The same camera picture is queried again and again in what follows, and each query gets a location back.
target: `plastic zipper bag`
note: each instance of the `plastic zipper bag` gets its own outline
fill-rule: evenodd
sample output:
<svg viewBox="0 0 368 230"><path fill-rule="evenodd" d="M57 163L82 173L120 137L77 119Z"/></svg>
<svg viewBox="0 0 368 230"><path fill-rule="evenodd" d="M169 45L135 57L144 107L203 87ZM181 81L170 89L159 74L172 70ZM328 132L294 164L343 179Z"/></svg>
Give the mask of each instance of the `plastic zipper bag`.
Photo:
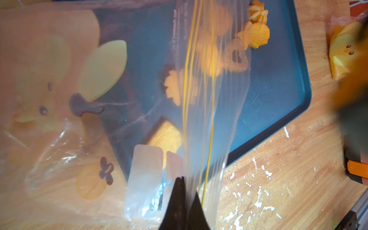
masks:
<svg viewBox="0 0 368 230"><path fill-rule="evenodd" d="M158 226L184 175L214 228L250 81L239 39L247 10L244 1L2 10L0 215Z"/></svg>

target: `yellow chick toy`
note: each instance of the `yellow chick toy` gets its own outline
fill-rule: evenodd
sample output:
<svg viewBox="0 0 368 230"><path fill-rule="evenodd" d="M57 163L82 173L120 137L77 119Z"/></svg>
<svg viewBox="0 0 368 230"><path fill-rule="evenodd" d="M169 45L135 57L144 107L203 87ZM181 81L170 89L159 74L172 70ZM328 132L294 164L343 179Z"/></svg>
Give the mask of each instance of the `yellow chick toy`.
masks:
<svg viewBox="0 0 368 230"><path fill-rule="evenodd" d="M332 78L340 80L351 72L354 60L359 56L355 34L361 23L352 22L345 27L335 27L331 34L330 64Z"/></svg>

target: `wooden table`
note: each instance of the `wooden table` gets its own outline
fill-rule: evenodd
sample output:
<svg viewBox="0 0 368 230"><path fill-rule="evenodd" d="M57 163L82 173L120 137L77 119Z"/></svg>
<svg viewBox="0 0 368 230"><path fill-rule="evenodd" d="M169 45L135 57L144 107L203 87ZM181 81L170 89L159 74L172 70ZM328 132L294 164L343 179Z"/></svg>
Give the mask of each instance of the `wooden table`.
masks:
<svg viewBox="0 0 368 230"><path fill-rule="evenodd" d="M331 78L326 30L331 15L349 15L348 0L295 2L312 104L286 127L290 138L281 130L225 170L216 229L237 229L234 222L241 215L239 226L244 229L334 229L366 189L344 175L341 134L330 106L337 82ZM262 166L272 177L267 178ZM274 211L264 210L271 206ZM238 215L230 218L231 212ZM0 220L0 229L133 229Z"/></svg>

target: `duck eye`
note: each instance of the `duck eye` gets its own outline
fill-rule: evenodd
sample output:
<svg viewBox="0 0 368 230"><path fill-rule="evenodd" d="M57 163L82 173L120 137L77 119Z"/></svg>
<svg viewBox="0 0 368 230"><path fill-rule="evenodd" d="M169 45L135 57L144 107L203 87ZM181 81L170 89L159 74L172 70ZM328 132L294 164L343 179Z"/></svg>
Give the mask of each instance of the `duck eye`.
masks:
<svg viewBox="0 0 368 230"><path fill-rule="evenodd" d="M52 91L52 85L51 85L51 82L47 83L47 88L49 89L49 91L50 91L50 92Z"/></svg>
<svg viewBox="0 0 368 230"><path fill-rule="evenodd" d="M43 105L41 105L41 106L38 108L38 110L40 111L40 114L41 114L41 115L43 115L43 116L46 116L46 115L49 113L49 111L47 110L47 108L46 108L46 107L44 107Z"/></svg>

